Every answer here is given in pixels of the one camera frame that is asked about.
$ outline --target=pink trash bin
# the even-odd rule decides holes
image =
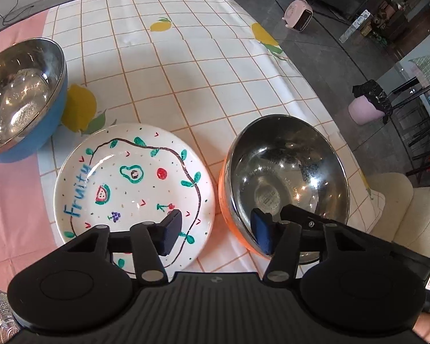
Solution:
[[[359,126],[381,119],[385,115],[384,112],[374,107],[365,96],[358,97],[351,102],[349,105],[349,114]]]

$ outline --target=lemon print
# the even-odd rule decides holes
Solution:
[[[366,180],[366,177],[365,177],[365,175],[363,174],[363,172],[362,172],[362,171],[360,171],[360,175],[361,175],[361,180],[363,181],[363,184],[365,184],[366,191],[368,192],[368,195],[369,195],[369,196],[370,196],[370,198],[372,199],[372,196],[371,196],[371,188],[370,188],[370,186],[368,185],[368,181]]]
[[[62,115],[62,124],[72,132],[85,131],[96,115],[96,98],[86,88],[73,84],[67,91],[67,104]]]
[[[262,44],[279,46],[279,43],[257,22],[253,23],[250,28],[252,29],[255,39]]]
[[[169,18],[159,18],[158,22],[153,23],[150,26],[152,32],[167,31],[172,27],[172,21]]]

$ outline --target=checkered tablecloth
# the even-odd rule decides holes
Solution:
[[[215,190],[225,154],[246,125],[264,115],[292,115],[315,126],[337,151],[350,184],[349,224],[368,231],[379,218],[383,196],[366,189],[315,92],[233,0],[76,0],[49,10],[43,36],[63,48],[69,86],[95,95],[105,126],[139,121],[173,132],[208,166]],[[61,125],[38,152],[57,245],[54,184],[86,137]],[[266,265],[230,234],[217,208],[209,241],[188,270],[262,274]]]

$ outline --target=ceramic plate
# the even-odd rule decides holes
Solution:
[[[183,224],[172,252],[161,257],[169,279],[202,250],[214,221],[214,191],[186,143],[138,123],[111,126],[81,143],[62,166],[54,191],[64,242],[99,224],[119,232],[139,222],[161,222],[174,208]],[[132,255],[114,254],[113,260],[135,276]]]

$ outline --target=bag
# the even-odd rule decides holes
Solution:
[[[377,110],[382,111],[385,114],[382,121],[387,124],[388,118],[393,112],[392,104],[387,94],[376,81],[369,80],[362,85],[355,85],[352,87],[352,93],[355,98],[365,96]]]

